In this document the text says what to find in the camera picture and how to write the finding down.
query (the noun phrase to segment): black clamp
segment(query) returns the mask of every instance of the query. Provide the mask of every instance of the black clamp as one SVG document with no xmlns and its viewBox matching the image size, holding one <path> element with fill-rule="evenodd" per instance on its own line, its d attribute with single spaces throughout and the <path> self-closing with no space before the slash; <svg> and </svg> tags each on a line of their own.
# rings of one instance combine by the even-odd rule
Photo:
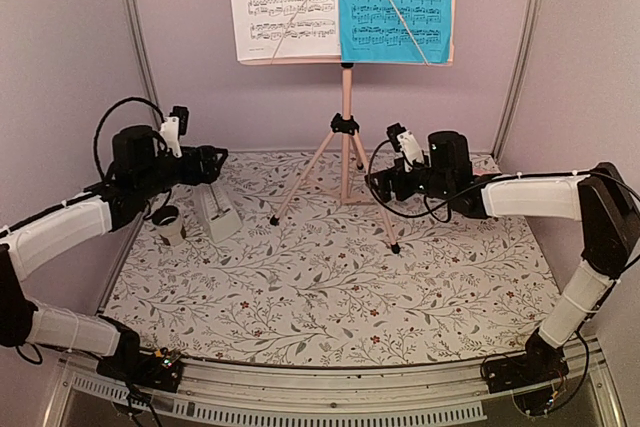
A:
<svg viewBox="0 0 640 427">
<path fill-rule="evenodd" d="M 331 130 L 334 134 L 349 134 L 354 135 L 360 131 L 360 126 L 353 117 L 349 120 L 344 120 L 341 114 L 336 114 L 331 120 Z"/>
</svg>

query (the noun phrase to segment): floral pattern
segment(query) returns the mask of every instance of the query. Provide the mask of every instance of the floral pattern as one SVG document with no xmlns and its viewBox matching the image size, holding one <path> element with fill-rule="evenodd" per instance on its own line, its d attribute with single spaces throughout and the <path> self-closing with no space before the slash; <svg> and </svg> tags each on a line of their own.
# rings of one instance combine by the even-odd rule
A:
<svg viewBox="0 0 640 427">
<path fill-rule="evenodd" d="M 219 244 L 200 227 L 191 189 L 175 189 L 187 240 L 166 246 L 145 223 L 105 314 L 148 347 L 193 357 L 344 367 L 519 349 L 553 307 L 557 286 L 522 218 L 454 214 L 442 224 L 392 215 L 402 248 L 394 255 L 375 205 L 343 206 L 307 186 L 280 225 L 269 225 L 310 158 L 231 155 L 218 182 L 243 228 Z M 488 156 L 473 160 L 477 170 L 496 171 Z M 312 175 L 337 185 L 339 156 L 323 156 Z M 364 192 L 353 175 L 353 189 Z M 414 199 L 395 207 L 422 206 Z"/>
</svg>

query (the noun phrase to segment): back wall panel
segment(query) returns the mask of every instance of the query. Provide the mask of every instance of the back wall panel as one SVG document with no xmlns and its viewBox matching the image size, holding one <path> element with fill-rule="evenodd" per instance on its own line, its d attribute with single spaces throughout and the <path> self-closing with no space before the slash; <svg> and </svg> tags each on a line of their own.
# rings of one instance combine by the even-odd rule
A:
<svg viewBox="0 0 640 427">
<path fill-rule="evenodd" d="M 456 129 L 490 151 L 527 0 L 457 0 L 452 67 L 357 65 L 354 114 L 367 147 L 395 122 L 421 139 Z M 312 149 L 341 106 L 338 65 L 236 60 L 230 0 L 138 0 L 159 100 L 192 109 L 185 143 Z"/>
</svg>

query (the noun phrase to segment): robotic arm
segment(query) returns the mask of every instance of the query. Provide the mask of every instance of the robotic arm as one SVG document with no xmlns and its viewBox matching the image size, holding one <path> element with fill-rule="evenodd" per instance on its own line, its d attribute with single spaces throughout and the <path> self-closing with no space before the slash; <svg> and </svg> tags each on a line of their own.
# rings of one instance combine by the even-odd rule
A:
<svg viewBox="0 0 640 427">
<path fill-rule="evenodd" d="M 478 176 L 473 174 L 467 140 L 456 132 L 429 135 L 429 155 L 416 150 L 415 138 L 400 124 L 389 127 L 387 136 L 402 155 L 393 167 L 367 176 L 373 196 L 383 206 L 394 196 L 403 201 L 419 194 L 425 205 L 427 197 L 443 201 L 427 213 L 446 206 L 474 219 L 524 215 L 582 222 L 584 251 L 578 269 L 554 310 L 526 342 L 526 353 L 482 367 L 491 392 L 565 376 L 563 345 L 640 258 L 630 261 L 640 238 L 640 213 L 618 170 L 601 163 L 584 172 Z"/>
<path fill-rule="evenodd" d="M 98 365 L 103 375 L 175 391 L 181 373 L 175 356 L 141 353 L 138 334 L 112 319 L 28 300 L 20 282 L 75 245 L 129 224 L 154 196 L 173 186 L 214 182 L 228 151 L 181 147 L 178 138 L 186 133 L 187 117 L 185 107 L 174 107 L 160 132 L 145 125 L 122 130 L 113 138 L 114 160 L 101 182 L 0 229 L 0 345 L 30 343 L 90 352 L 103 357 Z"/>
</svg>

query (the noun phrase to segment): sheet music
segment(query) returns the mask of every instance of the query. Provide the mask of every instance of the sheet music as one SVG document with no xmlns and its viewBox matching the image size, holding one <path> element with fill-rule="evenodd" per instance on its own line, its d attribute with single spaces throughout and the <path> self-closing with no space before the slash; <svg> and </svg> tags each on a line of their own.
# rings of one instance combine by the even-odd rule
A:
<svg viewBox="0 0 640 427">
<path fill-rule="evenodd" d="M 338 0 L 231 3 L 240 61 L 340 55 Z"/>
<path fill-rule="evenodd" d="M 430 63 L 447 63 L 453 0 L 393 0 Z M 340 0 L 345 62 L 423 59 L 389 0 Z"/>
</svg>

